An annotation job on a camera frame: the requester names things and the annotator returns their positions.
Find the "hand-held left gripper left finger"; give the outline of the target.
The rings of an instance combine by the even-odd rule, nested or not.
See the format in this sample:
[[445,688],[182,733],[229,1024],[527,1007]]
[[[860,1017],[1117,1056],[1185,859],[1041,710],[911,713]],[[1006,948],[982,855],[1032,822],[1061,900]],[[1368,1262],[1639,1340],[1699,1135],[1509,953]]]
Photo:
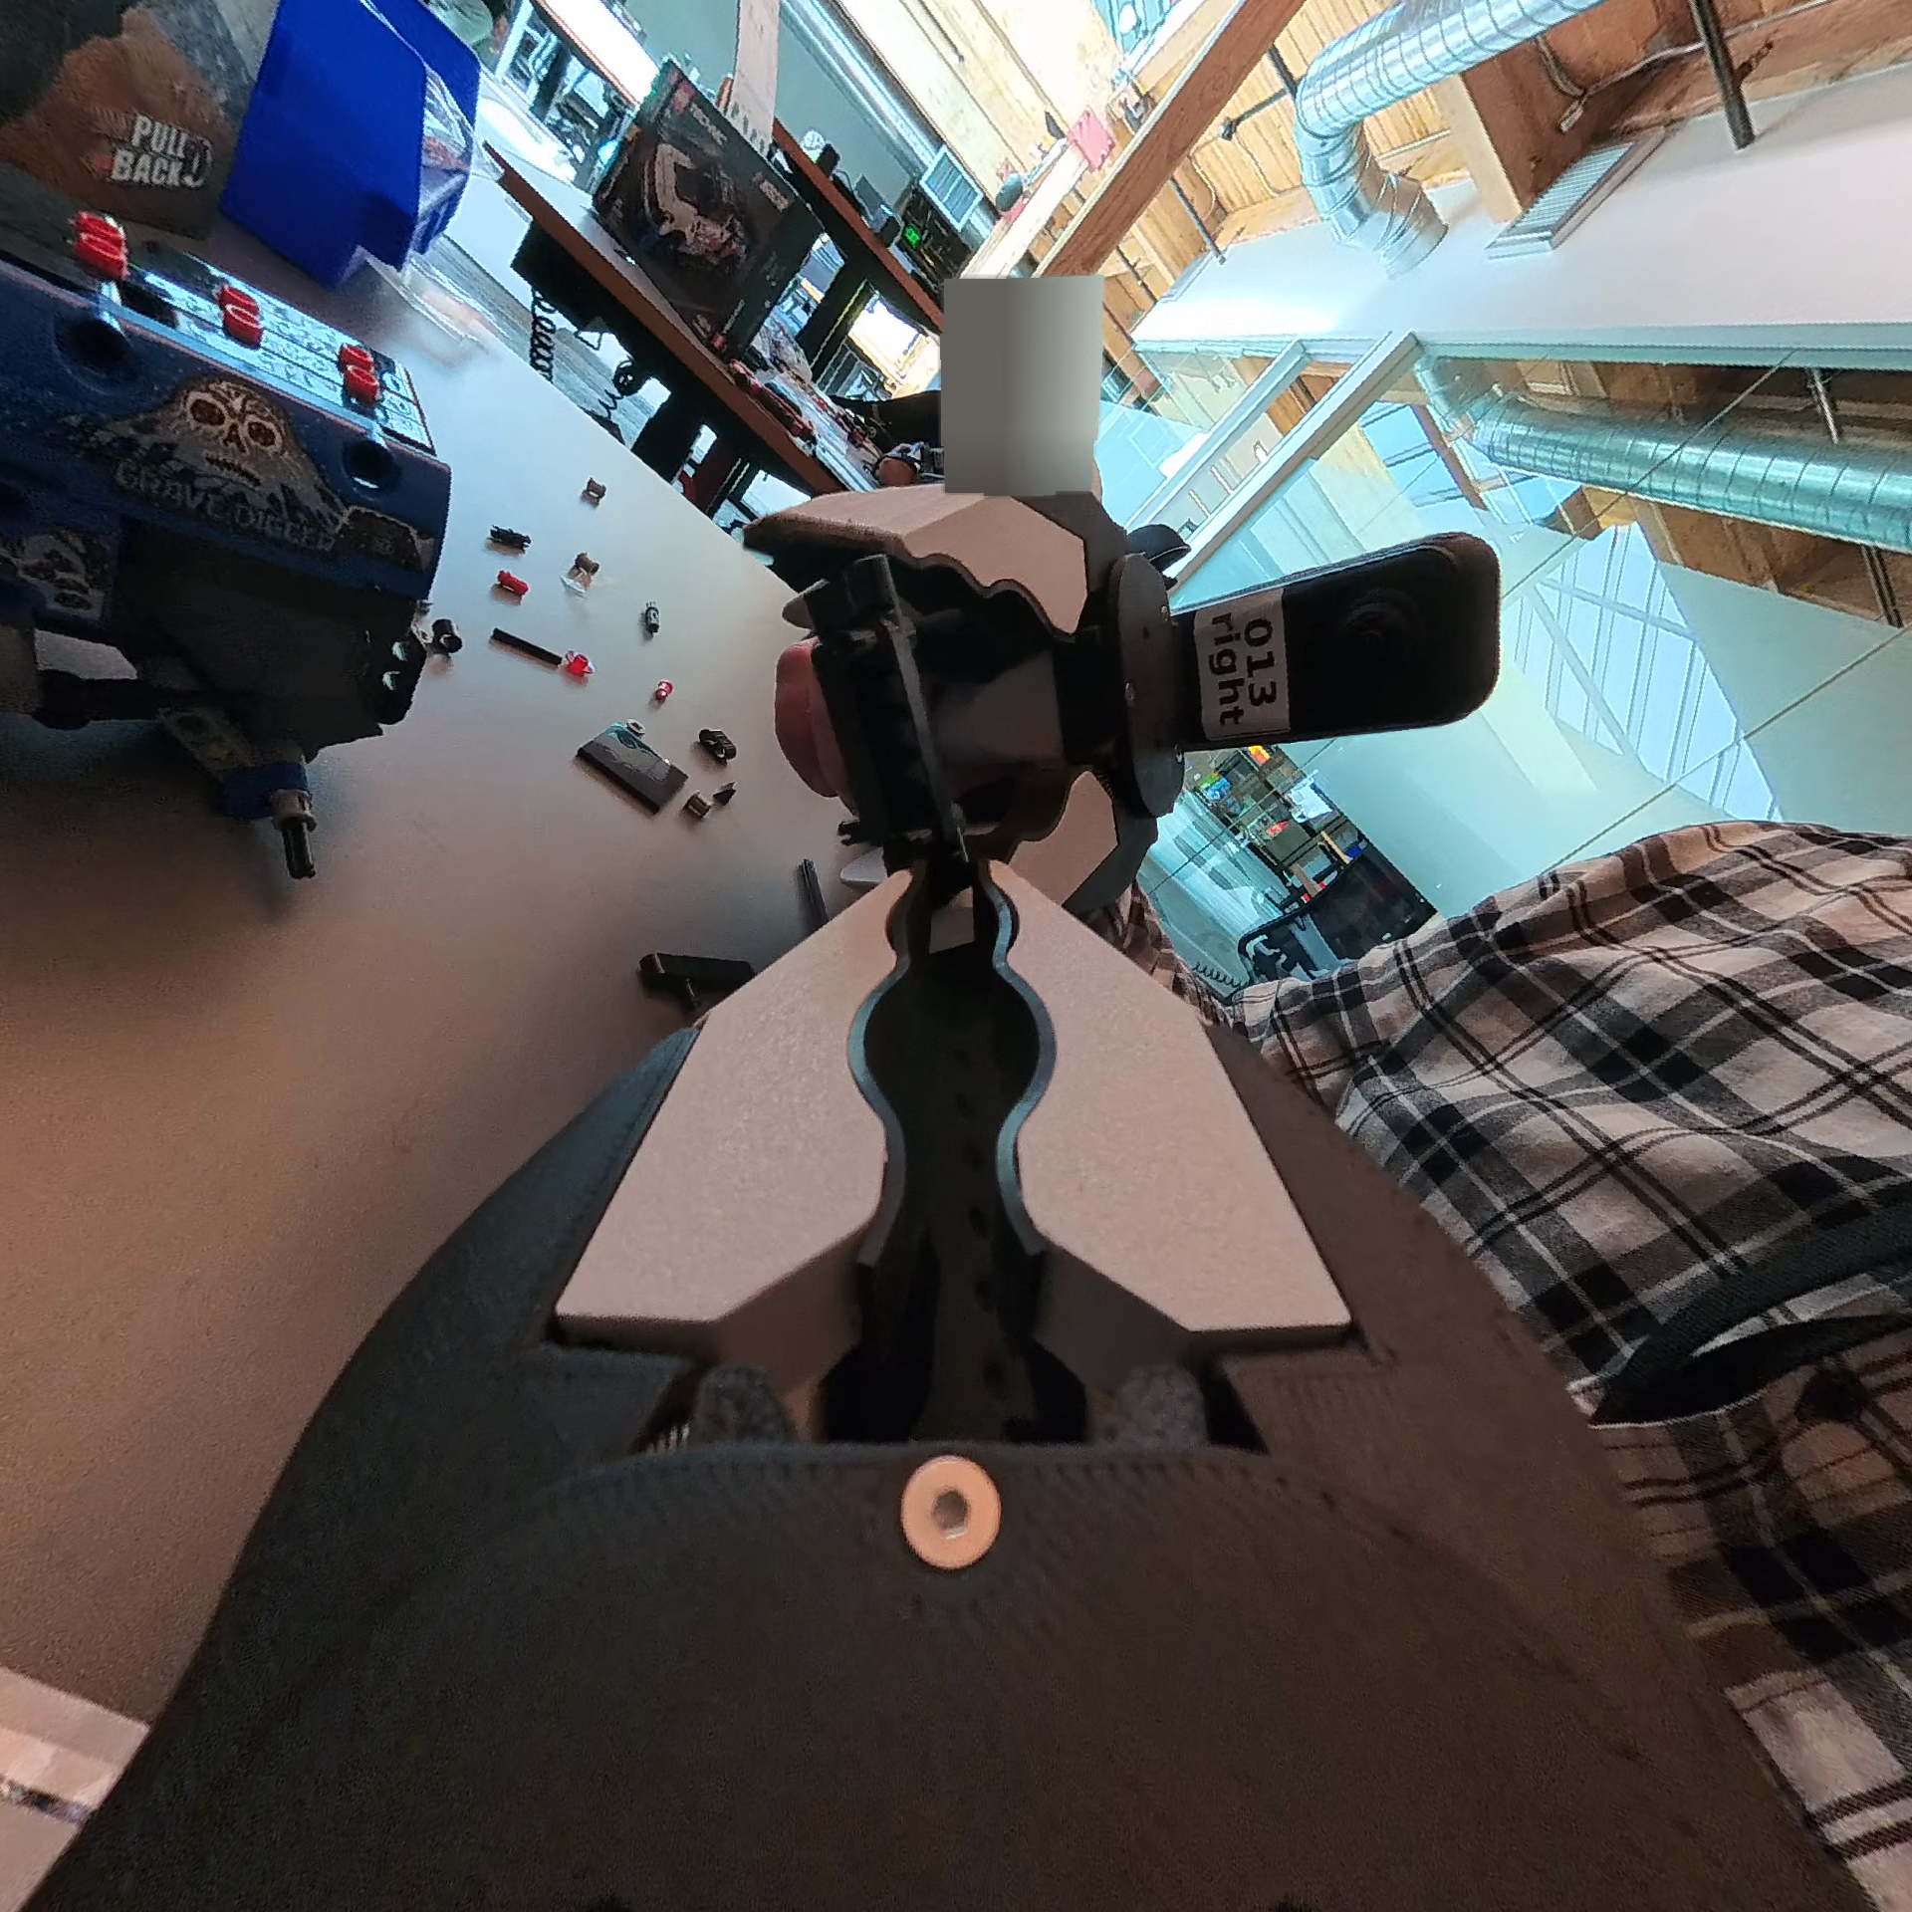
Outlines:
[[898,965],[888,877],[712,1009],[558,1300],[595,1348],[760,1371],[803,1436],[858,1335],[884,1125],[850,1063]]

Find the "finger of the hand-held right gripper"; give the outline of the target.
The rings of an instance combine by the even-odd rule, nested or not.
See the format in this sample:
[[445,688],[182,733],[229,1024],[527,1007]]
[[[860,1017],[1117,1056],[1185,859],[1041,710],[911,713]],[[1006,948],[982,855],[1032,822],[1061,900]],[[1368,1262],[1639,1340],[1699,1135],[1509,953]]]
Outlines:
[[784,618],[818,640],[818,674],[845,753],[845,840],[884,869],[942,859],[942,753],[902,591],[907,494],[823,494],[750,527],[750,554],[785,587]]
[[934,565],[934,750],[984,854],[1061,824],[1075,784],[1108,799],[1108,847],[1070,900],[1117,900],[1154,845],[1154,568],[1092,494],[960,496]]

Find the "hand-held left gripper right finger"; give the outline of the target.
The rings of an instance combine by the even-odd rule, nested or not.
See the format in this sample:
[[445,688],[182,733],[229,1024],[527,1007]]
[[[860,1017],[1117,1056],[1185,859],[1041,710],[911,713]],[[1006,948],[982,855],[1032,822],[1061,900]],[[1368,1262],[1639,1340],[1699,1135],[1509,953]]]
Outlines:
[[1015,875],[949,906],[949,1427],[1209,1436],[1352,1319],[1193,1011]]

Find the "blue black brick truck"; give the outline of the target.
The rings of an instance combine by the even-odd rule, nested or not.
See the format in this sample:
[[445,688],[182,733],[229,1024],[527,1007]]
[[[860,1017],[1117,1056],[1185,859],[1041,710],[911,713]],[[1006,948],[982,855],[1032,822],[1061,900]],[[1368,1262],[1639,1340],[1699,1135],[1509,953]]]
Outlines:
[[428,614],[448,489],[388,354],[4,182],[4,713],[157,721],[309,878],[308,766],[463,646]]

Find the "person's right hand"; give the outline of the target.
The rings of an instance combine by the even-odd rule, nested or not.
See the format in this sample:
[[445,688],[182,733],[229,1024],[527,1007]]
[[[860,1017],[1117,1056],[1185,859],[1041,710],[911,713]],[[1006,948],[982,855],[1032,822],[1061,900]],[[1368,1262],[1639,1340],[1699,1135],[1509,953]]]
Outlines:
[[781,652],[775,668],[775,733],[802,784],[855,813],[855,789],[824,701],[816,652],[816,638],[802,638]]

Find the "wooden background table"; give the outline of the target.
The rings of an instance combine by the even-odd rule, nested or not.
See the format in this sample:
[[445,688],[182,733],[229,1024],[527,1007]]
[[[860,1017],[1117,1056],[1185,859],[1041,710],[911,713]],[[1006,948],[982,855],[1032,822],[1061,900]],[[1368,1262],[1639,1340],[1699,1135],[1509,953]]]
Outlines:
[[743,507],[751,481],[771,475],[802,496],[873,489],[866,474],[843,474],[818,448],[791,430],[769,401],[741,384],[690,323],[666,301],[645,270],[629,260],[578,186],[522,169],[502,151],[488,151],[496,178],[531,226],[513,258],[514,273],[534,293],[534,359],[550,368],[560,327],[583,336],[609,336],[625,354],[610,398],[663,384],[663,404],[637,430],[631,450],[655,475],[679,489],[705,516]]

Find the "black flat panel piece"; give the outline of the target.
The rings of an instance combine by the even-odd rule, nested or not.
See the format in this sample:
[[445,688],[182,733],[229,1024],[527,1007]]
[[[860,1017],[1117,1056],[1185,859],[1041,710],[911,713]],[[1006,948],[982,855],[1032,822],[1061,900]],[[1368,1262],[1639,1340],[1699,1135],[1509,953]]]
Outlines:
[[659,816],[686,789],[686,772],[663,756],[637,725],[610,725],[576,750],[576,761]]

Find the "scattered small brick pieces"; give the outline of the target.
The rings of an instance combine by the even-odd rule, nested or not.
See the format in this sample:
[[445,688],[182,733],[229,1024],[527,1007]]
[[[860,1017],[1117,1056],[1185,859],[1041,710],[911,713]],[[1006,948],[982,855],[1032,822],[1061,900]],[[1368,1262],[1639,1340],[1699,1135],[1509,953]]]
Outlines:
[[[531,737],[553,710],[562,761],[645,818],[703,824],[741,797],[743,695],[728,688],[738,646],[712,585],[741,574],[705,565],[667,507],[609,481],[595,463],[571,486],[478,496],[456,488],[456,516],[422,632],[441,655],[490,660],[511,697],[511,735]],[[659,816],[576,761],[613,725],[636,725],[686,772]]]

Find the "black picture box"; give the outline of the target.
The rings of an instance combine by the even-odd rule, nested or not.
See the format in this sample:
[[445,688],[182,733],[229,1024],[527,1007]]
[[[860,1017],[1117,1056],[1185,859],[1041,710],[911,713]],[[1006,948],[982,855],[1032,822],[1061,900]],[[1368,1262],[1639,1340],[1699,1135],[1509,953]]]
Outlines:
[[753,343],[823,239],[799,191],[676,61],[660,67],[592,211],[726,357]]

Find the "blue storage bin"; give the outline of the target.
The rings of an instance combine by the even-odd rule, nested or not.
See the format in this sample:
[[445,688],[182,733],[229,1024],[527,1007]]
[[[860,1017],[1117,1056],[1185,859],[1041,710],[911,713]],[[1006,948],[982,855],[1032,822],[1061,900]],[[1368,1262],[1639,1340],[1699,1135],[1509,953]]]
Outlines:
[[222,211],[330,292],[406,270],[457,211],[478,107],[480,61],[430,8],[282,2]]

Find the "monster truck set box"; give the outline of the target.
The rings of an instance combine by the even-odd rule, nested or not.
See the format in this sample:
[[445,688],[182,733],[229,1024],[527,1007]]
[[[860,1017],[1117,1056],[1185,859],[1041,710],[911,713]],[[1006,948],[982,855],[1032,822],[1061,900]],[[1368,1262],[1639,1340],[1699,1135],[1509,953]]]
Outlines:
[[4,165],[126,223],[205,236],[278,10],[4,2]]

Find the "silver ventilation duct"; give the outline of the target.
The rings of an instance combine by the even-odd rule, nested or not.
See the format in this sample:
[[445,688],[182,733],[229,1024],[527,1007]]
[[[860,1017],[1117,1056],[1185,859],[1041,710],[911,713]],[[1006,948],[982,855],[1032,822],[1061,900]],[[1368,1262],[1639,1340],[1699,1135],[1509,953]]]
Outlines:
[[1386,268],[1417,267],[1446,236],[1420,182],[1389,173],[1366,126],[1380,112],[1536,42],[1591,2],[1400,2],[1336,39],[1295,93],[1302,185],[1333,234]]
[[1897,443],[1740,410],[1677,422],[1606,398],[1536,398],[1442,356],[1418,375],[1435,416],[1501,469],[1910,554],[1910,455]]

